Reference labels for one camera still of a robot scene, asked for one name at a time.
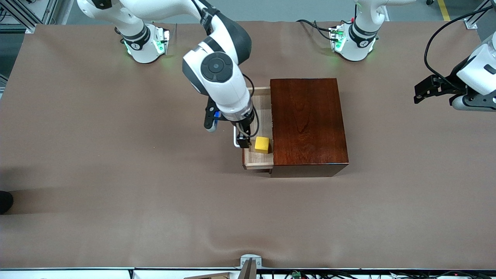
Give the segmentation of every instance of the yellow block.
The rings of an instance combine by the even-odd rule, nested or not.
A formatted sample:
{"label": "yellow block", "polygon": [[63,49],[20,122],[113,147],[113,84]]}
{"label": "yellow block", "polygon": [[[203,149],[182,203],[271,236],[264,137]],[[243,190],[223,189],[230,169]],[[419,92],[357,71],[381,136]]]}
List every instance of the yellow block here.
{"label": "yellow block", "polygon": [[255,139],[255,152],[268,154],[269,153],[269,138],[256,137]]}

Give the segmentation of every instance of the wooden box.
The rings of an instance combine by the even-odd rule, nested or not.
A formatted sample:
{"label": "wooden box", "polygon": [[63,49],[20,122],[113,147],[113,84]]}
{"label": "wooden box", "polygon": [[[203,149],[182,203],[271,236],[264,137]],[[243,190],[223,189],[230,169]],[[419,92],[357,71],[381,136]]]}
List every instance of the wooden box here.
{"label": "wooden box", "polygon": [[270,138],[272,152],[244,149],[245,169],[269,170],[271,177],[328,177],[349,164],[335,78],[272,79],[252,99],[258,136]]}

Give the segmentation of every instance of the table surface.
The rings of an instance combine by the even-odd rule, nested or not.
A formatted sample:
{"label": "table surface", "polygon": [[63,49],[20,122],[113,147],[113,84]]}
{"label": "table surface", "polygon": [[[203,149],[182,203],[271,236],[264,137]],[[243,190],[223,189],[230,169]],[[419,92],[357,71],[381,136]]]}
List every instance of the table surface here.
{"label": "table surface", "polygon": [[[496,268],[496,115],[413,103],[442,24],[386,22],[353,63],[300,23],[241,23],[256,86],[338,80],[350,165],[311,179],[244,171],[230,124],[204,130],[207,100],[181,71],[201,26],[178,25],[149,65],[112,26],[38,26],[2,100],[15,205],[0,216],[0,266],[233,266],[254,253],[281,268]],[[431,65],[448,74],[478,43],[456,23]]]}

